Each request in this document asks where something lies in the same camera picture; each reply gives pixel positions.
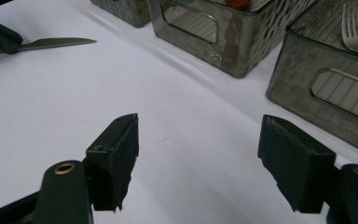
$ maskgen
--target white table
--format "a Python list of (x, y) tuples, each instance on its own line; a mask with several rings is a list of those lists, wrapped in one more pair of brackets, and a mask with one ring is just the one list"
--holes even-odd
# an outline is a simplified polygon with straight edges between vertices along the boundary
[(96, 44), (0, 55), (0, 207), (40, 188), (53, 164), (83, 160), (115, 118), (139, 114), (140, 155), (121, 212), (95, 223), (325, 223), (294, 213), (257, 158), (264, 114), (288, 119), (337, 154), (358, 150), (269, 102), (273, 50), (234, 79), (87, 0), (15, 0), (0, 22), (24, 42), (77, 36)]

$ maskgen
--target silver fork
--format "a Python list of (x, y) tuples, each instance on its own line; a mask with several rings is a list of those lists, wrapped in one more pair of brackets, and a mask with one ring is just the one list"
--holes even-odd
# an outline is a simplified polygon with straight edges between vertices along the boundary
[(343, 5), (341, 26), (345, 46), (358, 53), (358, 3), (353, 4), (352, 9), (350, 4), (348, 9), (346, 4)]

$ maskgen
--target plastic storage bin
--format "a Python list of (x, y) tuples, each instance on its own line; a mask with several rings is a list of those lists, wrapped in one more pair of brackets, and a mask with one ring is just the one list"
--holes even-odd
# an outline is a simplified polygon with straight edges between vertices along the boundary
[(315, 2), (287, 29), (267, 97), (358, 147), (358, 54), (346, 49), (344, 3)]
[(284, 37), (289, 21), (314, 0), (253, 0), (244, 10), (225, 0), (148, 0), (157, 37), (244, 77)]
[(146, 0), (91, 0), (91, 3), (137, 28), (150, 21)]

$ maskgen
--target orange object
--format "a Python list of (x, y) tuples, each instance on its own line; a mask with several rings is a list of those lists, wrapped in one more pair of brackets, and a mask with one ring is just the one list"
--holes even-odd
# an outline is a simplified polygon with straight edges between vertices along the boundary
[(249, 4), (251, 4), (251, 1), (252, 0), (226, 0), (226, 3), (230, 7), (241, 10), (249, 6)]

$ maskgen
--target knife blade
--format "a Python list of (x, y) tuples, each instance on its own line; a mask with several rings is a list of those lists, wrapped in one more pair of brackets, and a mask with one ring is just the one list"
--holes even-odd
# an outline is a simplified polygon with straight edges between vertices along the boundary
[(96, 42), (97, 41), (92, 39), (78, 37), (44, 38), (21, 45), (18, 49), (18, 52), (31, 49), (49, 49), (73, 45), (92, 44)]

